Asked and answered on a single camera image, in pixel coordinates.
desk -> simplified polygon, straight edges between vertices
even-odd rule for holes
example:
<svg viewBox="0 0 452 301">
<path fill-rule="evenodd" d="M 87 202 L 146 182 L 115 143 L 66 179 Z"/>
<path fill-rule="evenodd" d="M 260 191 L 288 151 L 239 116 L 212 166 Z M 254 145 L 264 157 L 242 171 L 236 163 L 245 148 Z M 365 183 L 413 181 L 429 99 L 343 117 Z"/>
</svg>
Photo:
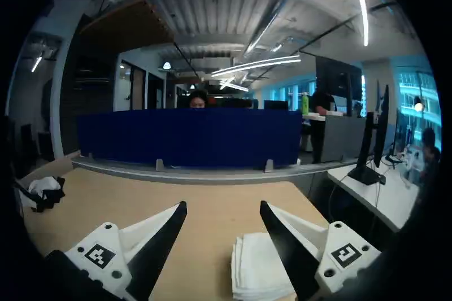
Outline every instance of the desk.
<svg viewBox="0 0 452 301">
<path fill-rule="evenodd" d="M 330 169 L 328 171 L 328 177 L 363 203 L 370 211 L 386 223 L 391 230 L 395 232 L 400 230 L 410 217 L 411 210 L 419 193 L 419 187 L 403 179 L 397 166 L 395 170 L 392 167 L 389 168 L 384 163 L 380 163 L 379 168 L 372 167 L 379 174 L 385 173 L 386 184 L 374 184 L 370 186 L 366 186 L 346 176 L 353 168 L 355 168 L 355 165 Z M 380 187 L 380 194 L 377 202 L 378 186 Z"/>
<path fill-rule="evenodd" d="M 290 182 L 252 185 L 174 185 L 137 181 L 76 168 L 64 175 L 66 196 L 42 214 L 24 210 L 39 251 L 66 251 L 110 221 L 126 227 L 181 200 L 188 214 L 152 293 L 154 300 L 231 300 L 231 253 L 236 237 L 266 232 L 261 200 L 327 227 L 320 212 Z M 284 300 L 294 300 L 294 295 Z"/>
<path fill-rule="evenodd" d="M 323 121 L 325 122 L 326 117 L 323 115 L 302 115 L 305 120 Z"/>
</svg>

doorway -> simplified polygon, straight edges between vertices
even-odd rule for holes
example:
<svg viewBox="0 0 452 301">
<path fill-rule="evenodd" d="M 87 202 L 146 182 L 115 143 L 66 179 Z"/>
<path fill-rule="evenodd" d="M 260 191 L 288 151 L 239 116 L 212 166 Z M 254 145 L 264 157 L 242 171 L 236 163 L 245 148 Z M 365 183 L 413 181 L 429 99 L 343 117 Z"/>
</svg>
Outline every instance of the doorway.
<svg viewBox="0 0 452 301">
<path fill-rule="evenodd" d="M 146 72 L 122 61 L 119 66 L 118 91 L 115 98 L 117 111 L 144 109 Z"/>
<path fill-rule="evenodd" d="M 144 109 L 145 99 L 145 75 L 146 72 L 143 69 L 133 67 L 132 69 L 132 110 Z"/>
<path fill-rule="evenodd" d="M 163 108 L 163 86 L 164 81 L 149 73 L 147 86 L 147 109 Z"/>
</svg>

person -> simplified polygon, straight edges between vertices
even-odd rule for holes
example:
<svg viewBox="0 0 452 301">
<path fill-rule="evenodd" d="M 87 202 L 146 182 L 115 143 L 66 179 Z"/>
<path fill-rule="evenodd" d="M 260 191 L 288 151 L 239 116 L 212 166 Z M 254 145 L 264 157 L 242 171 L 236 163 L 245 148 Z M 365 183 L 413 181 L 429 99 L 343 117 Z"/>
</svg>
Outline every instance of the person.
<svg viewBox="0 0 452 301">
<path fill-rule="evenodd" d="M 422 154 L 424 156 L 424 169 L 420 173 L 420 187 L 419 200 L 425 196 L 426 188 L 432 183 L 439 169 L 440 150 L 435 147 L 436 136 L 433 128 L 426 128 L 422 132 Z"/>
<path fill-rule="evenodd" d="M 329 93 L 329 85 L 325 84 L 324 89 L 317 88 L 316 92 L 311 97 L 314 112 L 320 115 L 326 115 L 327 111 L 337 111 L 336 102 L 333 96 Z M 312 163 L 320 163 L 321 152 L 323 148 L 323 139 L 325 137 L 325 122 L 311 121 L 311 144 L 312 144 Z"/>
<path fill-rule="evenodd" d="M 207 93 L 195 90 L 190 94 L 190 108 L 205 108 L 207 106 Z"/>
</svg>

black hair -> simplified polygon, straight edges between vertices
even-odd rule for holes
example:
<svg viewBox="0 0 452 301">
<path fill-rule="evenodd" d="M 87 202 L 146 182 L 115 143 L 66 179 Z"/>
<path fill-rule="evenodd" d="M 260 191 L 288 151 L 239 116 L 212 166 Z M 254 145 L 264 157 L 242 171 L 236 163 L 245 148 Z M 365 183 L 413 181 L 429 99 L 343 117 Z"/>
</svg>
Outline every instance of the black hair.
<svg viewBox="0 0 452 301">
<path fill-rule="evenodd" d="M 207 106 L 207 93 L 204 90 L 197 89 L 193 91 L 189 96 L 189 102 L 191 102 L 194 98 L 203 99 L 204 104 Z"/>
<path fill-rule="evenodd" d="M 422 143 L 425 147 L 434 148 L 435 134 L 433 128 L 425 128 L 422 132 Z"/>
</svg>

blue partition panel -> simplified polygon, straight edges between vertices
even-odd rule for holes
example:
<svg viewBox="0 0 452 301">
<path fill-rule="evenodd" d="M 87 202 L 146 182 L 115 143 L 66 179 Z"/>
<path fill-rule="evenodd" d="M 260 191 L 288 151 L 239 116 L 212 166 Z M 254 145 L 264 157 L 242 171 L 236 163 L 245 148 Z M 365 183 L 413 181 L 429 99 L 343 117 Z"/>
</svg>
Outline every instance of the blue partition panel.
<svg viewBox="0 0 452 301">
<path fill-rule="evenodd" d="M 174 109 L 80 116 L 82 155 L 122 162 L 188 167 L 263 167 L 295 164 L 299 112 Z"/>
</svg>

